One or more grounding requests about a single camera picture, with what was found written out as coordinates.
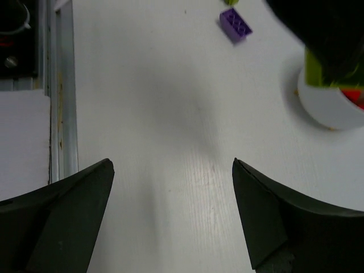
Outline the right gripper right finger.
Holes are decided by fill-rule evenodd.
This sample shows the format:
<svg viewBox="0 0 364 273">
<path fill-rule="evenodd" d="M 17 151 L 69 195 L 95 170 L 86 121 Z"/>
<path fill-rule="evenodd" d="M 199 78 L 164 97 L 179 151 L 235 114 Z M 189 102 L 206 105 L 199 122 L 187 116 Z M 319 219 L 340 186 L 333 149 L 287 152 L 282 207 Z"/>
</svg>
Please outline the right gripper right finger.
<svg viewBox="0 0 364 273">
<path fill-rule="evenodd" d="M 239 159 L 232 176 L 254 271 L 363 271 L 362 211 L 304 195 Z"/>
</svg>

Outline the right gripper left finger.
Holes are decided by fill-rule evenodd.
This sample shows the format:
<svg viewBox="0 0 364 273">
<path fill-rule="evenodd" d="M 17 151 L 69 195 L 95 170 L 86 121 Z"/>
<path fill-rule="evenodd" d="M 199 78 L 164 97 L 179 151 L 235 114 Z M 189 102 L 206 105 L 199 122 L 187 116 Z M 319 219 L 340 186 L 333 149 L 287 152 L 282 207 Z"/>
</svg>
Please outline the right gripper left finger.
<svg viewBox="0 0 364 273">
<path fill-rule="evenodd" d="M 104 159 L 1 201 L 1 272 L 87 272 L 113 179 Z"/>
</svg>

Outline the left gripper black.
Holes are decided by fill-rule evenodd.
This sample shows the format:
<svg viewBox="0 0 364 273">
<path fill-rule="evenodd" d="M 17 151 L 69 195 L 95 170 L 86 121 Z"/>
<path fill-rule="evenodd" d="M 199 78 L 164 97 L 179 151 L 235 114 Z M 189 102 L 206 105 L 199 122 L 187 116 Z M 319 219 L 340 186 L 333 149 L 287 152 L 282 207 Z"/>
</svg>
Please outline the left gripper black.
<svg viewBox="0 0 364 273">
<path fill-rule="evenodd" d="M 267 1 L 321 65 L 323 82 L 363 82 L 363 1 Z"/>
</svg>

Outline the lime green lego brick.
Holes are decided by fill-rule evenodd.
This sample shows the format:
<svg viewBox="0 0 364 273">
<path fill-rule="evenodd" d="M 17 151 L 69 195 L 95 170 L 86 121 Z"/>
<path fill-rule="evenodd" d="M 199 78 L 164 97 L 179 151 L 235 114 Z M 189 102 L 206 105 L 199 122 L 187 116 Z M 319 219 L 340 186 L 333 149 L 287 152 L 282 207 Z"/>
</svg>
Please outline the lime green lego brick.
<svg viewBox="0 0 364 273">
<path fill-rule="evenodd" d="M 323 70 L 310 50 L 305 49 L 305 82 L 315 87 L 338 87 L 341 89 L 363 89 L 363 56 L 355 68 L 344 77 L 332 79 Z"/>
</svg>

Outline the red lego brick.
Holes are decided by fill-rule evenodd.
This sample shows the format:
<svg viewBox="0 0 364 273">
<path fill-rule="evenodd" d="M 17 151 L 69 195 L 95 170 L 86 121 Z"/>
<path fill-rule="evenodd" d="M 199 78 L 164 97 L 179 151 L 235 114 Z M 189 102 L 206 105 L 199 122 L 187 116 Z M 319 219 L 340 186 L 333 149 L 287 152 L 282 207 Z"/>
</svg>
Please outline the red lego brick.
<svg viewBox="0 0 364 273">
<path fill-rule="evenodd" d="M 351 101 L 353 104 L 357 105 L 359 108 L 363 109 L 364 104 L 364 92 L 359 89 L 341 89 L 344 96 Z"/>
</svg>

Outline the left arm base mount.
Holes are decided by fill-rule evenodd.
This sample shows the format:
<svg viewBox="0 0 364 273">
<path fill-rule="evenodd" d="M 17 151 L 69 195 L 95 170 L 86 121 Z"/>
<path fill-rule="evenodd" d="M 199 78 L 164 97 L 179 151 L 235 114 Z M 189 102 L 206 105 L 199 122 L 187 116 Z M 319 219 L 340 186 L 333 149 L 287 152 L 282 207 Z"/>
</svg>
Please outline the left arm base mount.
<svg viewBox="0 0 364 273">
<path fill-rule="evenodd" d="M 1 1 L 1 79 L 38 75 L 38 1 Z"/>
</svg>

